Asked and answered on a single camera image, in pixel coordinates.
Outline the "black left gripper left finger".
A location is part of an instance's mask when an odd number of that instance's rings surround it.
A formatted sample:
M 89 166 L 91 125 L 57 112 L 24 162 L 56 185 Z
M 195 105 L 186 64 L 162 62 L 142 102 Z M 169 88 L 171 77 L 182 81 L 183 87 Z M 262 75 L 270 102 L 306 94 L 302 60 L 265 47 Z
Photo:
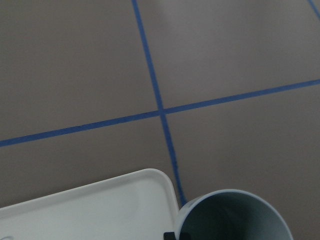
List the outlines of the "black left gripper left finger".
M 174 232 L 164 232 L 163 239 L 164 240 L 175 240 L 175 233 Z

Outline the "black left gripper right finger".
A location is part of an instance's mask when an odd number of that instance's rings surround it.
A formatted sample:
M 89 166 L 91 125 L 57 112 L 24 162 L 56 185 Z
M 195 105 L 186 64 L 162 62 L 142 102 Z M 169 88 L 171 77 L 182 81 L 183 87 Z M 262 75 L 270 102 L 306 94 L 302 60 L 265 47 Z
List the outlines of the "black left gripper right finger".
M 192 240 L 192 236 L 188 232 L 180 233 L 180 240 Z

